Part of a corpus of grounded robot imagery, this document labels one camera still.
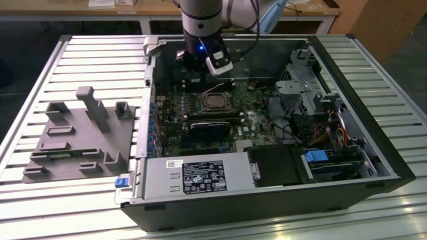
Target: blue latch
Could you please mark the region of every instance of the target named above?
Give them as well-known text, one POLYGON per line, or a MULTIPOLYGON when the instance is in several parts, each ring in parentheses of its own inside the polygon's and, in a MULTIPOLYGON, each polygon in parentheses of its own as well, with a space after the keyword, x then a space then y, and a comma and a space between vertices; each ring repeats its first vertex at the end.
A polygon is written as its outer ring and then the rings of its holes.
POLYGON ((127 188, 129 186, 129 177, 119 177, 113 183, 115 188, 127 188))
POLYGON ((327 161, 328 159, 328 155, 327 152, 323 150, 311 150, 308 151, 306 154, 306 159, 307 162, 318 162, 318 161, 327 161))

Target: metal slatted table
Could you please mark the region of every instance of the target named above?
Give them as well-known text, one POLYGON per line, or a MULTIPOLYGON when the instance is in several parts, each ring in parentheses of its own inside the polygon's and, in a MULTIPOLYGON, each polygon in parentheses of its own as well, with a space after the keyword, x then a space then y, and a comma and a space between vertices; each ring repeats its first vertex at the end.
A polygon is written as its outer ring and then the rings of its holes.
MULTIPOLYGON (((107 107, 139 107, 144 85, 144 36, 73 36, 56 45, 0 146, 0 239, 382 239, 427 232, 427 117, 356 39, 319 39, 418 179, 350 209, 174 232, 141 231, 115 203, 115 177, 23 184, 48 117, 48 102, 83 108, 75 90, 95 88, 107 107)), ((334 92, 335 88, 323 78, 334 92)), ((135 167, 139 120, 131 147, 135 167)))

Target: cpu socket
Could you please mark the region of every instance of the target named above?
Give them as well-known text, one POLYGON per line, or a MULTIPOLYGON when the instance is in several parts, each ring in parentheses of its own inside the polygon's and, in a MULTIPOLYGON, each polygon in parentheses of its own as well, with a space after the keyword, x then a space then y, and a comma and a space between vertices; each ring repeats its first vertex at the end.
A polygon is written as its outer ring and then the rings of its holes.
POLYGON ((202 112, 230 113, 234 112, 231 94, 228 92, 206 93, 200 95, 202 112))

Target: wooden desk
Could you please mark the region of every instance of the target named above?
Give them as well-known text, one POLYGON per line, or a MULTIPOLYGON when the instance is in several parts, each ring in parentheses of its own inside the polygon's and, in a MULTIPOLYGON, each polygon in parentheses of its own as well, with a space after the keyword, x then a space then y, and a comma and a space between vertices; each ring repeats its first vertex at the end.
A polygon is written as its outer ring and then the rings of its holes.
MULTIPOLYGON (((296 11, 292 10, 295 8, 294 5, 288 7, 291 9, 284 9, 280 21, 294 22, 298 20, 320 22, 316 34, 328 33, 335 17, 342 13, 339 8, 330 8, 323 0, 312 0, 307 4, 298 4, 296 9, 303 11, 298 14, 296 11)), ((143 0, 139 13, 141 16, 145 16, 145 19, 140 22, 141 32, 144 34, 152 34, 149 21, 182 20, 182 11, 169 0, 143 0)))
MULTIPOLYGON (((0 21, 139 21, 141 33, 151 35, 151 21, 180 21, 182 11, 169 0, 137 0, 133 6, 116 5, 111 9, 92 10, 89 0, 0 0, 0 21)), ((320 22, 316 33, 327 34, 339 8, 328 8, 323 0, 298 4, 296 14, 283 11, 280 21, 320 22)))
POLYGON ((89 9, 89 0, 0 0, 0 21, 139 21, 140 5, 89 9))

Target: power supply label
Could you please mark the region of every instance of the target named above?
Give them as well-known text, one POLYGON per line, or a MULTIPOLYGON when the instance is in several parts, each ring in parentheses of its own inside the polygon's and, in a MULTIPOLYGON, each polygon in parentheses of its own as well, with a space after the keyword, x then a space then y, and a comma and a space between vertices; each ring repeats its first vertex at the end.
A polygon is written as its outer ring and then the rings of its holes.
POLYGON ((227 190, 223 161, 182 164, 184 194, 203 194, 227 190))

